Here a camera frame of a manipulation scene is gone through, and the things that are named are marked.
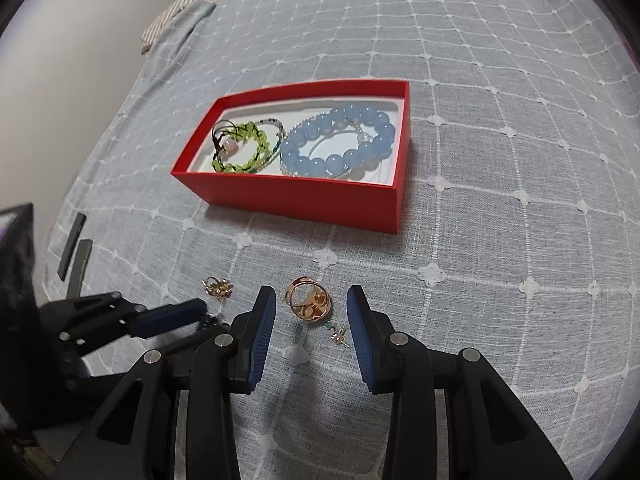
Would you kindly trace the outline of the small gold stud earring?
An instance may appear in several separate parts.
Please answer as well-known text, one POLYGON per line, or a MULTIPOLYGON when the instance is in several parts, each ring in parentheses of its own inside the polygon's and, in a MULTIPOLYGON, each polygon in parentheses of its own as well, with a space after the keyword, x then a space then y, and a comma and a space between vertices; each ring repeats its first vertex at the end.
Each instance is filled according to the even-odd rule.
POLYGON ((346 342, 346 330, 339 325, 332 325, 330 328, 331 331, 331 340, 334 344, 342 347, 349 347, 349 344, 346 342))

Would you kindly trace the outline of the red jewelry box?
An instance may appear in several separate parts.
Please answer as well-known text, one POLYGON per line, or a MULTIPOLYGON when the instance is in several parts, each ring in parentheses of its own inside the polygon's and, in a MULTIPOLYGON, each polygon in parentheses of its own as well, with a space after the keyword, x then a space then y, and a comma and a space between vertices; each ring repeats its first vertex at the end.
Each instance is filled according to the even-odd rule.
POLYGON ((294 82, 247 90, 213 102, 170 174, 204 202, 215 206, 280 214, 296 219, 353 226, 396 234, 405 197, 411 136, 409 83, 400 79, 329 79, 294 82), (259 174, 223 174, 203 169, 203 148, 210 129, 232 112, 256 116, 258 110, 277 110, 303 117, 311 105, 363 100, 390 104, 396 140, 386 178, 365 180, 314 179, 281 176, 274 167, 259 174))

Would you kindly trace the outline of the dark grey flat strip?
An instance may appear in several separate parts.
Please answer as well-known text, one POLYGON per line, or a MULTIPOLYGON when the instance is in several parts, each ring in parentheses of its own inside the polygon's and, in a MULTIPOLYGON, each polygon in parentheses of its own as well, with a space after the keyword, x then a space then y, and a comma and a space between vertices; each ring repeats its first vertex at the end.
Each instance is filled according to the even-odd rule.
POLYGON ((93 248, 93 241, 83 238, 79 241, 76 250, 75 259, 72 270, 70 270, 70 279, 66 290, 66 298, 76 298, 81 295, 82 284, 84 284, 85 274, 88 262, 93 248))

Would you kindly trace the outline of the black flat strip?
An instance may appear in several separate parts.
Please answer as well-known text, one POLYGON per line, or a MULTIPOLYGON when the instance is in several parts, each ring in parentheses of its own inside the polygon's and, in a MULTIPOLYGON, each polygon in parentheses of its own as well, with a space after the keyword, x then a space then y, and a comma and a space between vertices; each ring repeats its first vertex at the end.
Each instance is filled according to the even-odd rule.
POLYGON ((65 245, 62 250, 60 263, 58 264, 58 278, 65 281, 68 269, 70 268, 70 260, 78 244, 80 233, 87 220, 87 216, 82 212, 78 212, 67 235, 65 245))

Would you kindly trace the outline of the grey checked bedspread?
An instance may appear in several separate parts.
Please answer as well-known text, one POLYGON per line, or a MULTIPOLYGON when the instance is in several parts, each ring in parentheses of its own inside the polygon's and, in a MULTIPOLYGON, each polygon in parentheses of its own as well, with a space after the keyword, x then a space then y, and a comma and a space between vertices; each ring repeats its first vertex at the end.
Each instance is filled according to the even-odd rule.
POLYGON ((592 0, 220 0, 166 29, 89 155, 47 245, 85 214, 84 292, 150 307, 302 275, 344 324, 349 286, 427 347, 474 347, 573 477, 603 464, 639 401, 639 72, 592 0), (410 86, 396 235, 206 205, 170 173, 213 102, 337 78, 410 86))

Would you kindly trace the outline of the white foam box insert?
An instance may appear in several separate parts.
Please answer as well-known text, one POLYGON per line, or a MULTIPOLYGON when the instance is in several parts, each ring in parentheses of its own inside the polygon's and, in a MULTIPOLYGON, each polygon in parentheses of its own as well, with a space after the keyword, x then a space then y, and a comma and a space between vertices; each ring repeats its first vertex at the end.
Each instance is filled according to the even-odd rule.
POLYGON ((389 185, 403 106, 339 96, 235 107, 205 129, 189 169, 389 185))

